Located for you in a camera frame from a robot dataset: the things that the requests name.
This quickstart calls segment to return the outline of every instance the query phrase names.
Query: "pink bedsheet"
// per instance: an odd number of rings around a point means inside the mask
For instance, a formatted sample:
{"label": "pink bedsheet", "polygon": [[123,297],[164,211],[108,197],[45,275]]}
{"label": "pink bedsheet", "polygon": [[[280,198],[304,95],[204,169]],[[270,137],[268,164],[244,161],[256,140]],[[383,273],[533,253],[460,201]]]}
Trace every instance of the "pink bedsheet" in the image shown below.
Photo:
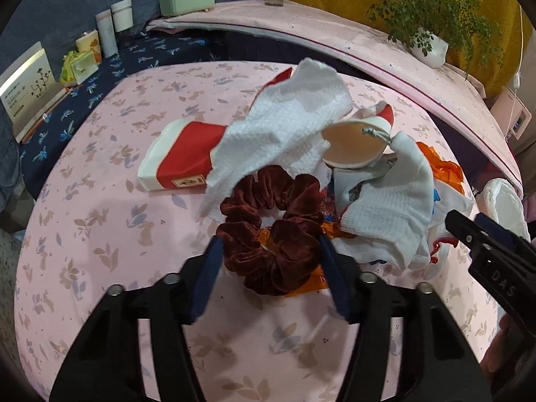
{"label": "pink bedsheet", "polygon": [[[116,283],[149,286],[178,271],[203,252],[218,226],[208,217],[195,220],[203,189],[147,192],[139,186],[136,172],[151,142],[180,118],[222,125],[245,119],[258,90],[288,67],[209,62],[148,69],[119,83],[74,135],[36,203],[17,271],[21,363],[45,400],[104,291]],[[403,130],[455,160],[413,101],[374,83],[342,79],[355,109],[387,101],[395,109],[393,134]],[[464,189],[469,192],[467,182]],[[429,281],[481,359],[496,332],[497,303],[469,275],[469,264],[468,249],[460,245],[450,248],[435,276],[432,265],[418,272],[384,265],[365,270],[404,287]],[[385,397],[395,394],[402,330],[396,319]],[[208,401],[319,402],[335,401],[357,325],[340,320],[327,290],[259,296],[222,268],[205,314],[184,331]],[[140,351],[147,395],[158,400],[147,321],[140,321]]]}
{"label": "pink bedsheet", "polygon": [[382,32],[291,1],[285,1],[283,7],[270,7],[262,0],[220,3],[208,12],[156,19],[148,28],[155,27],[248,32],[304,45],[345,61],[444,120],[522,192],[514,156],[476,89],[446,66],[432,69],[424,65],[402,45],[389,42]]}

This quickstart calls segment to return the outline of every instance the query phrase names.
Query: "white cylindrical container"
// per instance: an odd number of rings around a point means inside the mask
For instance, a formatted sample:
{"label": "white cylindrical container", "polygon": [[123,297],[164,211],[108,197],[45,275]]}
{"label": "white cylindrical container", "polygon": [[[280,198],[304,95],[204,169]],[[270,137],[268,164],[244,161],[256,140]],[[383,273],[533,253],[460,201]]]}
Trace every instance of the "white cylindrical container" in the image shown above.
{"label": "white cylindrical container", "polygon": [[112,4],[112,16],[116,32],[130,29],[134,26],[132,19],[132,0],[123,0]]}
{"label": "white cylindrical container", "polygon": [[104,57],[117,54],[117,42],[115,40],[114,24],[112,23],[112,11],[105,10],[95,15],[98,35],[100,36],[101,50]]}

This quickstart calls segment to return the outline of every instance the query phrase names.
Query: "dark red scrunchie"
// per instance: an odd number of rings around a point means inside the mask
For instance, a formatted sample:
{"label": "dark red scrunchie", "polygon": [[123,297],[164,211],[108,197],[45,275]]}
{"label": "dark red scrunchie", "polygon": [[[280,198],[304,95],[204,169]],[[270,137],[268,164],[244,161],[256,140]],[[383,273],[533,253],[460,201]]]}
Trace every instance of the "dark red scrunchie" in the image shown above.
{"label": "dark red scrunchie", "polygon": [[[223,200],[220,210],[227,218],[216,234],[223,239],[225,267],[245,276],[247,288],[261,295],[285,295],[303,286],[320,262],[320,184],[309,174],[293,180],[275,165],[259,170],[257,177],[242,178]],[[275,254],[257,240],[262,222],[258,211],[274,206],[286,211],[270,230]]]}

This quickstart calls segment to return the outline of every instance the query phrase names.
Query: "blue floral pattern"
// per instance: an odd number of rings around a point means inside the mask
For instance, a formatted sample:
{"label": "blue floral pattern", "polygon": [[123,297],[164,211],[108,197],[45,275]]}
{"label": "blue floral pattern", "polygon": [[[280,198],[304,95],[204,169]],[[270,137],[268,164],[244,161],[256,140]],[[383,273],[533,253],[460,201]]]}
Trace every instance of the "blue floral pattern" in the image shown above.
{"label": "blue floral pattern", "polygon": [[67,98],[21,147],[20,159],[25,184],[36,198],[66,145],[88,115],[123,79],[147,68],[194,61],[223,60],[221,41],[211,36],[154,36],[136,39],[131,47],[104,59],[98,71],[69,92]]}

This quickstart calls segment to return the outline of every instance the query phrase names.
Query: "orange wrapper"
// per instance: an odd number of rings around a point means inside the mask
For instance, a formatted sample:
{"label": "orange wrapper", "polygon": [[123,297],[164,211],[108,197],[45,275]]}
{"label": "orange wrapper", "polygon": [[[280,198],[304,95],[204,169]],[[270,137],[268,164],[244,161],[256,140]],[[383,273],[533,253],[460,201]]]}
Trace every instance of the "orange wrapper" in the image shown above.
{"label": "orange wrapper", "polygon": [[436,180],[442,181],[443,183],[447,183],[449,186],[456,189],[462,195],[465,195],[463,188],[464,173],[462,171],[462,168],[454,162],[444,161],[443,159],[441,159],[441,157],[439,157],[439,154],[436,152],[435,149],[429,147],[428,145],[425,145],[422,142],[417,142],[417,146],[426,157],[426,160],[428,160],[428,163],[430,163],[430,167],[432,168],[433,172],[433,177]]}

